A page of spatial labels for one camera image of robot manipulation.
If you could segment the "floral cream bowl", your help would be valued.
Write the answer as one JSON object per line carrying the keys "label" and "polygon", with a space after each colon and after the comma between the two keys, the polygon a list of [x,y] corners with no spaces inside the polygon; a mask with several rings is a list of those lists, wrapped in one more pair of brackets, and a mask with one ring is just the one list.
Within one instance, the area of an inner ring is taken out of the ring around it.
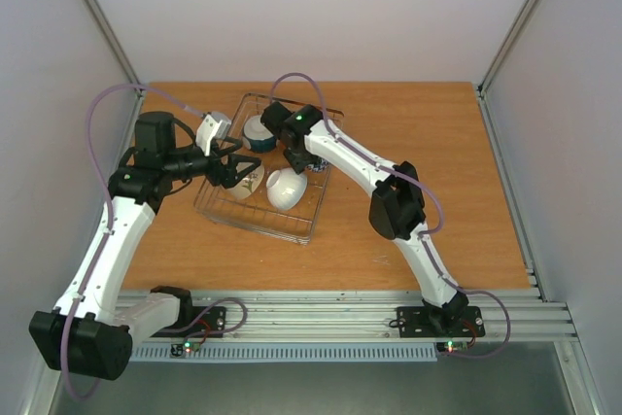
{"label": "floral cream bowl", "polygon": [[236,200],[244,200],[250,197],[260,187],[265,174],[265,169],[260,163],[257,168],[247,174],[237,185],[225,191]]}

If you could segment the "teal and white bowl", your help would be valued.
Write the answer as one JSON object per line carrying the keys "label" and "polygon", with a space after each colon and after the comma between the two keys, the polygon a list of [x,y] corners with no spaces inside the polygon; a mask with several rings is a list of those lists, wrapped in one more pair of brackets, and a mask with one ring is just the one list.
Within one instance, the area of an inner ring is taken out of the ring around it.
{"label": "teal and white bowl", "polygon": [[242,129],[244,147],[257,154],[264,154],[276,148],[276,137],[261,123],[260,116],[249,117]]}

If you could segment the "red patterned small dish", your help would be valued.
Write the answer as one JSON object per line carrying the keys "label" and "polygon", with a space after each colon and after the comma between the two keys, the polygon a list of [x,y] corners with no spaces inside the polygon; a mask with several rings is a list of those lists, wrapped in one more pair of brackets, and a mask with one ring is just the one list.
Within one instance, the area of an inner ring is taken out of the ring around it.
{"label": "red patterned small dish", "polygon": [[313,162],[306,166],[310,173],[320,174],[329,168],[329,162],[321,157],[317,157]]}

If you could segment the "chrome wire dish rack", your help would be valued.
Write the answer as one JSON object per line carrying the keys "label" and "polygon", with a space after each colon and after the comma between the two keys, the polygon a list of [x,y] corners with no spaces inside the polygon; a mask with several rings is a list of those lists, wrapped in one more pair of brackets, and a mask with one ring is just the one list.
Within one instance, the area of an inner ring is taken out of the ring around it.
{"label": "chrome wire dish rack", "polygon": [[259,117],[269,103],[264,94],[245,94],[229,131],[230,137],[243,142],[241,155],[261,160],[259,168],[231,189],[204,182],[194,208],[216,223],[305,245],[319,217],[330,168],[319,161],[297,175],[285,158],[281,143],[268,152],[259,152],[259,147],[268,141],[268,132],[259,124]]}

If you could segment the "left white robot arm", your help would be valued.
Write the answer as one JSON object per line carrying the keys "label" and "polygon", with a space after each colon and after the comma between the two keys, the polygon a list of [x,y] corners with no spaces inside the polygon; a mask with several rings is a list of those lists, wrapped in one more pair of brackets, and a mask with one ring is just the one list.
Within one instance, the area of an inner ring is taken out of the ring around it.
{"label": "left white robot arm", "polygon": [[153,336],[224,333],[214,312],[203,319],[188,290],[157,286],[138,304],[118,313],[117,300],[127,269],[173,185],[203,177],[232,188],[260,161],[240,154],[229,137],[230,119],[207,113],[191,130],[168,112],[148,112],[135,123],[134,144],[122,155],[105,187],[100,226],[65,293],[49,311],[37,311],[29,333],[52,370],[116,380],[134,347]]}

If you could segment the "left controller board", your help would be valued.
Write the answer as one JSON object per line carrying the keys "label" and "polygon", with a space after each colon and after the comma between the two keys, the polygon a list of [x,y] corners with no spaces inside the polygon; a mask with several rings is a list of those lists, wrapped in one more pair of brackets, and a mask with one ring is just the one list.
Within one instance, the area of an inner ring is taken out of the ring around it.
{"label": "left controller board", "polygon": [[202,347],[199,342],[186,341],[184,343],[172,344],[169,355],[171,358],[187,358],[189,355],[197,353]]}

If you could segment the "controller board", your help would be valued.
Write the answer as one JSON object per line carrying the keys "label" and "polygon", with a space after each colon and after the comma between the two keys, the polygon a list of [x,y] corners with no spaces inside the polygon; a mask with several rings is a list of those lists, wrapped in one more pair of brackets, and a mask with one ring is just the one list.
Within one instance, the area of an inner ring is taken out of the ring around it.
{"label": "controller board", "polygon": [[443,341],[436,343],[436,350],[442,354],[456,354],[466,352],[474,346],[473,341]]}
{"label": "controller board", "polygon": [[186,341],[184,343],[172,344],[169,355],[171,358],[187,358],[189,355],[197,353],[202,347],[199,342]]}

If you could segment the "right controller board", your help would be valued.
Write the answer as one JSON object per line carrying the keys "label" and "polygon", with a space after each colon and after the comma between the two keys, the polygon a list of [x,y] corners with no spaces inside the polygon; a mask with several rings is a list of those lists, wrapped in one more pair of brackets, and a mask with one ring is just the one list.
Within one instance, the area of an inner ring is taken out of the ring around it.
{"label": "right controller board", "polygon": [[456,354],[466,352],[474,346],[473,341],[443,341],[436,343],[436,350],[442,354]]}

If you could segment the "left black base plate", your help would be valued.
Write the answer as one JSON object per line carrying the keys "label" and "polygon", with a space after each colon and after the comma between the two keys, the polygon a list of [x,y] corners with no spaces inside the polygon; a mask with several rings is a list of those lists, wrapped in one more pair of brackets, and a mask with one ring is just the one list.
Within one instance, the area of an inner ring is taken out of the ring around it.
{"label": "left black base plate", "polygon": [[216,306],[210,311],[202,315],[197,322],[195,322],[191,328],[183,330],[181,332],[166,332],[160,330],[154,334],[154,337],[170,337],[170,338],[182,338],[182,337],[202,337],[205,332],[208,332],[208,338],[222,338],[226,324],[226,308],[224,306]]}

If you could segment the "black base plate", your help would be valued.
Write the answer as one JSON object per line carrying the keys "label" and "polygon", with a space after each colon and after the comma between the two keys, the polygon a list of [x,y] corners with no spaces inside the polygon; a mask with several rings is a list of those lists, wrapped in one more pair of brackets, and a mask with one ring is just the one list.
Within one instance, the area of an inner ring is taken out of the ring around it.
{"label": "black base plate", "polygon": [[398,307],[395,324],[402,338],[484,337],[486,330],[481,310],[468,306],[459,318],[447,321],[440,313],[426,306]]}
{"label": "black base plate", "polygon": [[183,330],[181,332],[166,332],[160,330],[154,334],[154,337],[170,337],[170,338],[182,338],[182,337],[202,337],[205,332],[208,332],[208,338],[222,338],[226,324],[226,308],[224,306],[216,306],[210,311],[202,315],[197,322],[195,322],[191,328]]}

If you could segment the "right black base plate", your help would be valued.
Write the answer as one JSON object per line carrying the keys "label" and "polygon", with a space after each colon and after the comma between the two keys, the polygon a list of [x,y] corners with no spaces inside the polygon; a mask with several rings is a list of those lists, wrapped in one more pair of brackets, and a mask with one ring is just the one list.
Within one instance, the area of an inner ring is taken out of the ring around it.
{"label": "right black base plate", "polygon": [[486,330],[481,310],[468,306],[459,318],[447,321],[440,313],[426,306],[398,307],[395,324],[402,338],[484,337]]}

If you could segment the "left aluminium frame post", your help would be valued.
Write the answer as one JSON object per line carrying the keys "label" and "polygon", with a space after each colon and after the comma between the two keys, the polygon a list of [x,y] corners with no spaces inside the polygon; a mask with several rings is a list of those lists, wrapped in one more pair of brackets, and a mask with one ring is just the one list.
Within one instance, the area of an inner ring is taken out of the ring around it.
{"label": "left aluminium frame post", "polygon": [[126,80],[132,84],[139,84],[140,79],[131,64],[121,42],[115,33],[112,24],[108,20],[98,0],[82,0],[88,10],[96,28],[102,35],[108,49],[119,65]]}

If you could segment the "aluminium frame post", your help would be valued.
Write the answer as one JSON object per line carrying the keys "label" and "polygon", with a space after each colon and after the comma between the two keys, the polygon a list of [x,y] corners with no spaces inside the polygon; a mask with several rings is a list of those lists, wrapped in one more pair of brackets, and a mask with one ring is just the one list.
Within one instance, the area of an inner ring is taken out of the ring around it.
{"label": "aluminium frame post", "polygon": [[541,0],[524,0],[522,2],[490,66],[485,72],[480,84],[475,87],[479,98],[484,99],[486,97],[487,91],[490,89],[502,66],[508,59],[509,54],[536,12],[536,8],[540,2]]}
{"label": "aluminium frame post", "polygon": [[108,20],[98,0],[82,0],[88,10],[96,28],[102,35],[108,49],[119,65],[126,80],[132,84],[139,84],[140,79],[131,64],[121,42],[115,33],[112,24]]}

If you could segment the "aluminium mounting rail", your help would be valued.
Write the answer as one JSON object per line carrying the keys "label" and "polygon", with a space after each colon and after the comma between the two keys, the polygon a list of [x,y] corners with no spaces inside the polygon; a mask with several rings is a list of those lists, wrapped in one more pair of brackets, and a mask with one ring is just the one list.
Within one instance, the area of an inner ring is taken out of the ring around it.
{"label": "aluminium mounting rail", "polygon": [[[389,327],[400,306],[419,305],[417,291],[200,291],[193,303],[205,307],[233,297],[248,308],[246,323],[225,335],[230,342],[396,342]],[[511,320],[510,341],[576,341],[570,311],[545,302],[534,289],[495,291]]]}

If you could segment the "right aluminium frame post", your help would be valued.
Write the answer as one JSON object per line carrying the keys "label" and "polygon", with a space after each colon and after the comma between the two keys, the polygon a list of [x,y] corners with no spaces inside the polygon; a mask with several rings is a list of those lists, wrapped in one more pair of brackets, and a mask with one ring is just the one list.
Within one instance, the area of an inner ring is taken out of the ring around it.
{"label": "right aluminium frame post", "polygon": [[487,91],[490,89],[502,66],[508,59],[509,54],[536,12],[536,8],[540,2],[541,0],[524,0],[522,2],[490,66],[485,72],[480,84],[475,87],[479,98],[484,99],[486,97]]}

